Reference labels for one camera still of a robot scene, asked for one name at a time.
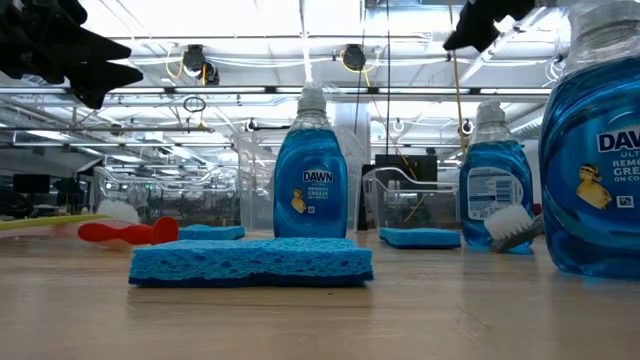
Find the dawn logo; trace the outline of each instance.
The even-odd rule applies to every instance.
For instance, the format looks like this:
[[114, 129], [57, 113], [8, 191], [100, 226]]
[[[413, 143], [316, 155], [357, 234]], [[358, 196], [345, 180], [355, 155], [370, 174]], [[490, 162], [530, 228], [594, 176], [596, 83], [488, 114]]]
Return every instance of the dawn logo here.
[[624, 130], [598, 135], [598, 152], [640, 149], [640, 132]]
[[332, 183], [333, 173], [325, 170], [309, 170], [302, 174], [302, 181], [304, 182], [322, 182]]

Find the barcode label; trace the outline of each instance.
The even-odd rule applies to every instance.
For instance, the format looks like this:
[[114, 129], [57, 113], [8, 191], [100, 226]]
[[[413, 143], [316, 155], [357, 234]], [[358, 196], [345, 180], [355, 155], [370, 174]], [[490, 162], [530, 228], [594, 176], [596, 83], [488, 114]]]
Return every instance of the barcode label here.
[[496, 181], [496, 202], [498, 204], [511, 204], [513, 202], [513, 181]]

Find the yellow handle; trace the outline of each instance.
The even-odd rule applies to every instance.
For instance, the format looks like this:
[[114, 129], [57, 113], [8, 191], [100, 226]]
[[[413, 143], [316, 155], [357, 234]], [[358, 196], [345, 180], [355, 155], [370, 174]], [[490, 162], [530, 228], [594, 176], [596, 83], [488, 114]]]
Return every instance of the yellow handle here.
[[72, 223], [83, 222], [83, 221], [106, 219], [109, 217], [110, 216], [103, 215], [103, 214], [89, 214], [89, 215], [54, 216], [54, 217], [43, 217], [43, 218], [37, 218], [37, 219], [4, 221], [4, 222], [0, 222], [0, 231], [22, 229], [22, 228], [33, 227], [33, 226], [72, 224]]

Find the laboratory room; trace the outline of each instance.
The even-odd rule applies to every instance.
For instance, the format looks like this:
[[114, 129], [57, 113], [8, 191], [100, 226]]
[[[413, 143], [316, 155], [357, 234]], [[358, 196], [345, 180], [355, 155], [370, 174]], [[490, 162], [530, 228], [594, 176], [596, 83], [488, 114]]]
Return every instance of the laboratory room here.
[[0, 359], [638, 359], [640, 0], [0, 0], [0, 49]]

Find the duck graphic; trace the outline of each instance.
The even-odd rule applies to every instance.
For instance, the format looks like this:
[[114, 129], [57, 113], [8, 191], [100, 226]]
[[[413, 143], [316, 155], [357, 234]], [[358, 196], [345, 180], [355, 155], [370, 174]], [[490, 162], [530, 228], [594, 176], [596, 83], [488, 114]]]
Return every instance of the duck graphic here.
[[302, 190], [295, 189], [293, 190], [293, 200], [291, 200], [291, 206], [296, 209], [300, 214], [304, 213], [307, 210], [307, 204], [304, 203], [302, 199]]
[[580, 167], [580, 186], [576, 190], [582, 200], [588, 202], [591, 206], [604, 210], [611, 202], [611, 194], [609, 191], [598, 184], [597, 181], [602, 180], [598, 173], [598, 167], [591, 164], [585, 164]]

